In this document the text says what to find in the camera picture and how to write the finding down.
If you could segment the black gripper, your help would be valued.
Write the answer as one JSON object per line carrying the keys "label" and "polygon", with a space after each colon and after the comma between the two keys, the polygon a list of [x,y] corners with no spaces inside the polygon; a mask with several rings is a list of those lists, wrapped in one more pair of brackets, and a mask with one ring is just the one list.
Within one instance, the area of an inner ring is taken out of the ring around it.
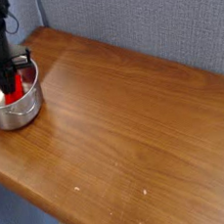
{"label": "black gripper", "polygon": [[8,95],[16,92],[16,71],[32,65],[30,51],[23,45],[10,44],[4,31],[0,32],[0,89]]}

